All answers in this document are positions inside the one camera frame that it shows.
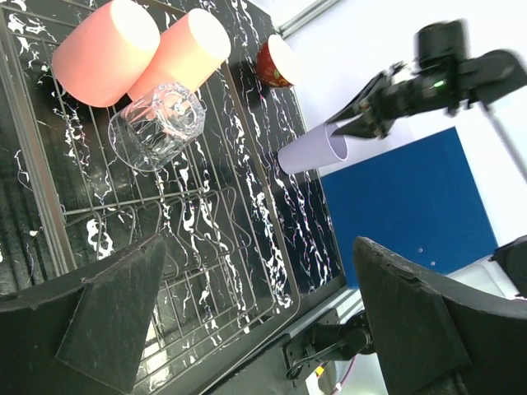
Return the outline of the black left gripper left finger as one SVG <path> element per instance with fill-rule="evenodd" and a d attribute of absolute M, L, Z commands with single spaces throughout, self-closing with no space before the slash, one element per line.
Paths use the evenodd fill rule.
<path fill-rule="evenodd" d="M 129 394 L 166 260 L 153 235 L 1 298 L 3 394 Z"/>

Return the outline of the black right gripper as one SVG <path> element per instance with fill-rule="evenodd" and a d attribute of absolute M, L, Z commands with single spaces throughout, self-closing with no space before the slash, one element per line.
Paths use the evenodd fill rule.
<path fill-rule="evenodd" d="M 325 123 L 335 123 L 334 136 L 385 138 L 394 121 L 428 111 L 436 96 L 436 77 L 398 62 L 379 72 Z"/>

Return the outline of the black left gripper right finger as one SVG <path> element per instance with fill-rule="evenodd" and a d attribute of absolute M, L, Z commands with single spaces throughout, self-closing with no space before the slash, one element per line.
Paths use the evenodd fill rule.
<path fill-rule="evenodd" d="M 526 303 L 466 286 L 358 237 L 361 298 L 390 394 L 524 394 Z"/>

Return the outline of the lilac plastic cup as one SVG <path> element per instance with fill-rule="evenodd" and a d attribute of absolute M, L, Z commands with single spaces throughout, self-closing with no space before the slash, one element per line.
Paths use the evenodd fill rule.
<path fill-rule="evenodd" d="M 277 153 L 278 164 L 286 174 L 298 174 L 345 161 L 348 156 L 344 135 L 334 135 L 336 123 L 322 123 L 299 136 Z"/>

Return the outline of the red floral bowl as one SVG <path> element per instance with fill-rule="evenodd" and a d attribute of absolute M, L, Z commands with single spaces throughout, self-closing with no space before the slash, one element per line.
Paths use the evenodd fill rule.
<path fill-rule="evenodd" d="M 255 69 L 259 80 L 272 88 L 295 86 L 301 80 L 300 61 L 278 34 L 270 35 L 260 48 Z"/>

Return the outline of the pink plastic cup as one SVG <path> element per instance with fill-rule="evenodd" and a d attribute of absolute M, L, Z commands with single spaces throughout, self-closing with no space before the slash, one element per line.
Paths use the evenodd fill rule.
<path fill-rule="evenodd" d="M 195 92 L 229 58 L 231 40 L 210 12 L 194 8 L 161 34 L 145 72 L 128 90 L 137 100 L 153 88 L 177 82 Z"/>
<path fill-rule="evenodd" d="M 76 100 L 110 107 L 145 71 L 160 40 L 145 8 L 134 1 L 111 1 L 92 12 L 54 50 L 53 74 Z"/>

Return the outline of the clear glass cup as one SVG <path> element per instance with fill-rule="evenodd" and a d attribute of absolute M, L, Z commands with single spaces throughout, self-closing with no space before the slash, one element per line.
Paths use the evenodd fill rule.
<path fill-rule="evenodd" d="M 205 119 L 198 97 L 172 82 L 155 87 L 115 114 L 108 137 L 115 155 L 128 167 L 155 172 L 203 133 Z"/>

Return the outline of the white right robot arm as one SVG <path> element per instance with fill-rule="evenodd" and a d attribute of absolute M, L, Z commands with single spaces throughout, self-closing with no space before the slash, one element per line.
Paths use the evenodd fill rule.
<path fill-rule="evenodd" d="M 334 136 L 385 139 L 397 119 L 443 109 L 454 117 L 461 104 L 479 103 L 500 137 L 506 135 L 491 105 L 526 85 L 526 68 L 510 50 L 496 49 L 477 58 L 467 55 L 461 19 L 424 26 L 415 35 L 417 70 L 395 78 L 407 66 L 393 64 L 371 78 L 357 95 L 329 118 Z"/>

